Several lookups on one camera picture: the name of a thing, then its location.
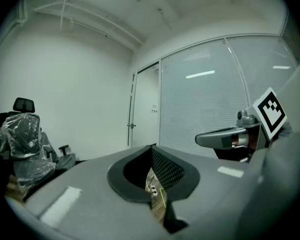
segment chair headrest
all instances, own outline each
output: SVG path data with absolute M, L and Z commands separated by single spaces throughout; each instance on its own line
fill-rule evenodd
M 35 103 L 31 99 L 18 97 L 13 104 L 13 110 L 22 113 L 34 113 L 36 111 Z

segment ceiling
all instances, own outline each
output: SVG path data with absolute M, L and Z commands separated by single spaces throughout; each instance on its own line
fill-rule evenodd
M 83 24 L 136 51 L 151 33 L 226 0 L 27 0 L 28 10 Z

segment floor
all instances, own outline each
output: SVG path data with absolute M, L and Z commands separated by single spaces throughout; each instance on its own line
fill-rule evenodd
M 152 168 L 150 169 L 146 177 L 145 190 L 148 192 L 154 191 L 152 188 L 150 188 L 150 185 L 153 185 L 155 187 L 155 190 L 158 193 L 157 196 L 151 194 L 151 198 L 152 198 L 151 211 L 154 217 L 158 220 L 158 222 L 163 224 L 165 214 L 166 214 L 167 193 L 163 189 L 162 185 L 160 184 Z

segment yellow line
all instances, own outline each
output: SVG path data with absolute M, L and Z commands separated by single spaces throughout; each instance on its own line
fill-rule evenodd
M 162 197 L 162 201 L 163 201 L 164 207 L 167 208 L 166 204 L 165 204 L 164 196 L 162 195 L 162 191 L 161 191 L 163 189 L 164 189 L 163 187 L 160 187 L 160 193 L 161 193 L 161 197 Z
M 146 183 L 146 187 L 147 187 L 147 189 L 148 189 L 148 192 L 150 191 L 150 188 L 148 187 L 148 182 L 147 181 L 145 181 L 145 183 Z

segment door handle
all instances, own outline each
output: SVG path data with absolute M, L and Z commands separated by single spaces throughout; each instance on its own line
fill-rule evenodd
M 132 124 L 127 124 L 126 126 L 130 126 L 131 129 L 133 129 L 134 127 L 136 127 L 136 125 L 133 124 L 133 123 Z

